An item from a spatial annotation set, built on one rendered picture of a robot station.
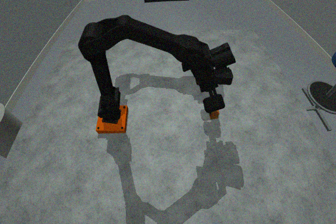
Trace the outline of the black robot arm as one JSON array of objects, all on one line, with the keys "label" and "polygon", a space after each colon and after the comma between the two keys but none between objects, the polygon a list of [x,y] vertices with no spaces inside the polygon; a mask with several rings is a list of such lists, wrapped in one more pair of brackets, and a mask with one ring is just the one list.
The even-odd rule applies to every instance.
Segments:
[{"label": "black robot arm", "polygon": [[191,70],[196,79],[205,79],[213,71],[215,88],[232,83],[233,74],[227,66],[236,60],[228,43],[210,50],[196,37],[172,34],[128,15],[91,22],[85,26],[78,48],[91,63],[101,93],[98,117],[103,118],[103,123],[117,124],[121,115],[119,87],[112,85],[105,53],[125,39],[170,53],[182,62],[183,72]]}]

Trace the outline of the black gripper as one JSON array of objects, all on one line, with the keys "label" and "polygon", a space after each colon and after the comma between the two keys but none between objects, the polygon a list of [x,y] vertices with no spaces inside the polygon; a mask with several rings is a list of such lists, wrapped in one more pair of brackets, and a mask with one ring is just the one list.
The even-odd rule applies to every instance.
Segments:
[{"label": "black gripper", "polygon": [[211,71],[211,74],[205,79],[196,79],[196,84],[200,86],[201,92],[209,92],[210,95],[210,97],[204,98],[203,100],[203,105],[207,113],[211,113],[225,107],[222,95],[216,93],[214,79],[215,77],[213,71]]}]

